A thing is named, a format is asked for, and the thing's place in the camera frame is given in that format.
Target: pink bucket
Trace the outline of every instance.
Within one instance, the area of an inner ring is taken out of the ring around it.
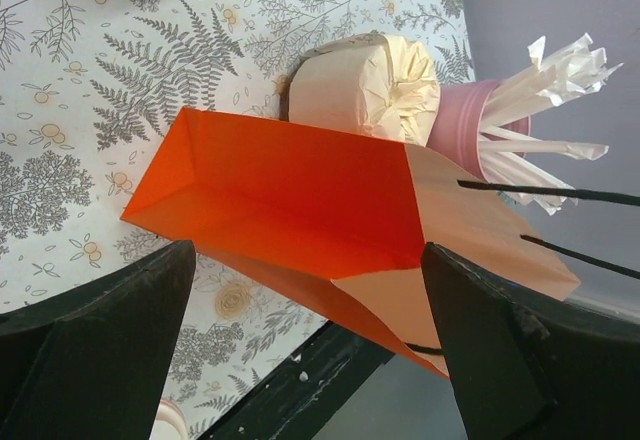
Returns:
[[[478,132],[484,107],[499,80],[443,85],[440,107],[427,147],[457,163],[477,178],[486,180],[478,154]],[[504,128],[529,135],[531,117]]]

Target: bag handle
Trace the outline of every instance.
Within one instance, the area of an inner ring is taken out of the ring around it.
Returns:
[[[640,207],[640,197],[635,195],[628,195],[626,193],[614,193],[614,192],[599,192],[597,190],[584,190],[584,189],[568,189],[568,188],[547,188],[547,187],[528,187],[528,186],[514,186],[503,185],[499,183],[482,183],[474,182],[470,180],[458,180],[458,185],[462,188],[469,188],[471,190],[491,190],[500,192],[514,192],[514,193],[529,193],[533,195],[554,195],[559,197],[577,198],[580,200],[592,200],[608,203],[615,203],[619,205],[630,205],[633,207]],[[543,248],[548,248],[557,253],[566,255],[567,257],[581,260],[589,265],[595,267],[604,268],[627,277],[640,280],[640,271],[633,270],[632,268],[616,265],[615,263],[607,262],[599,258],[591,257],[583,253],[569,250],[568,248],[555,245],[553,243],[546,242],[540,238],[532,237],[531,235],[520,235],[520,238],[540,245]]]

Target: floral tablecloth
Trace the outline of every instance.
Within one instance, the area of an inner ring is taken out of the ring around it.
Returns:
[[[299,54],[373,30],[473,75],[461,0],[0,0],[0,311],[165,243],[118,217],[182,105],[277,117]],[[164,395],[195,437],[323,322],[199,257]]]

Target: paper-wrapped roll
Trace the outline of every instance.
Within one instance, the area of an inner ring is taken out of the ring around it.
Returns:
[[[305,56],[291,82],[290,122],[426,145],[440,85],[422,43],[366,34]]]

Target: orange paper bag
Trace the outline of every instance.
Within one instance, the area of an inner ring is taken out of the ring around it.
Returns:
[[[578,279],[494,192],[400,142],[183,109],[122,218],[197,250],[330,320],[446,373],[425,242],[557,299]]]

